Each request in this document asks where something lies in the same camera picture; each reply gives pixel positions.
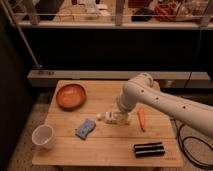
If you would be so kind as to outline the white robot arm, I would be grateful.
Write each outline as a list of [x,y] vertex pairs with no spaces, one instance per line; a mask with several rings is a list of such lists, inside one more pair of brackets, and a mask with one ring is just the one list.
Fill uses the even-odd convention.
[[213,139],[212,106],[157,91],[153,83],[153,77],[144,72],[126,81],[117,98],[118,110],[126,114],[144,103]]

